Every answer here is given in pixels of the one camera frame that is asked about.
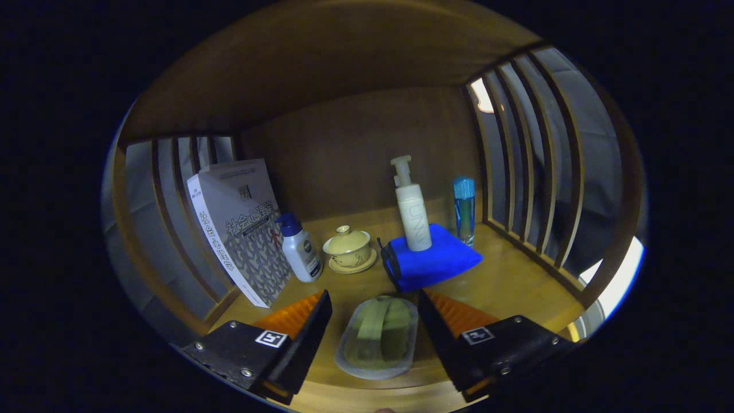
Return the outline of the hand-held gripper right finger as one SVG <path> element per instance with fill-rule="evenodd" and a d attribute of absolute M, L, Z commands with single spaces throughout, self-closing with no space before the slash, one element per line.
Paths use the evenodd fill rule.
<path fill-rule="evenodd" d="M 426 289 L 419 290 L 419 317 L 466 402 L 528 379 L 576 347 L 522 315 L 499 319 Z"/>

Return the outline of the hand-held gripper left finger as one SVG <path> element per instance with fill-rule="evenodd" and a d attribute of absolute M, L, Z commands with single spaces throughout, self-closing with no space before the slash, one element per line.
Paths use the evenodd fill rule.
<path fill-rule="evenodd" d="M 183 346 L 181 355 L 233 388 L 289 405 L 309 373 L 332 313 L 324 289 L 254 324 L 225 322 Z"/>

